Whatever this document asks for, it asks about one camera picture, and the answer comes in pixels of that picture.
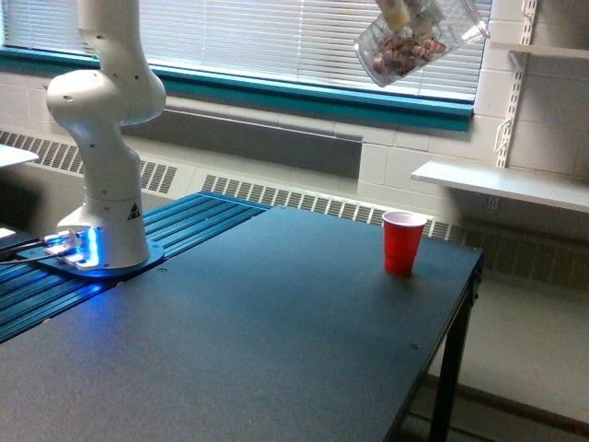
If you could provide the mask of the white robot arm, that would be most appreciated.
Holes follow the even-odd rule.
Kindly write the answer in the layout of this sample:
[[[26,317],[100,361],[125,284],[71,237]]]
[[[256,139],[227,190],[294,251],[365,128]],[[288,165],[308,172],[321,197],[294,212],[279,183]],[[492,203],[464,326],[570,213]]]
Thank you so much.
[[[84,201],[59,222],[67,236],[47,252],[84,274],[107,274],[155,257],[142,219],[141,159],[124,143],[123,126],[144,123],[149,140],[228,155],[253,146],[237,136],[258,129],[165,109],[165,87],[142,48],[138,2],[80,1],[77,15],[99,67],[54,77],[47,107],[81,154]]]

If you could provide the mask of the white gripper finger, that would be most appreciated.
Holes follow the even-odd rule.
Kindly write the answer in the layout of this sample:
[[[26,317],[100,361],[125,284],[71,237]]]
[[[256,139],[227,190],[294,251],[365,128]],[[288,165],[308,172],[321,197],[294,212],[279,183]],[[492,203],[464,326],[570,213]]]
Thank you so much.
[[[443,20],[443,13],[435,1],[411,1],[411,28],[415,33],[429,33]]]

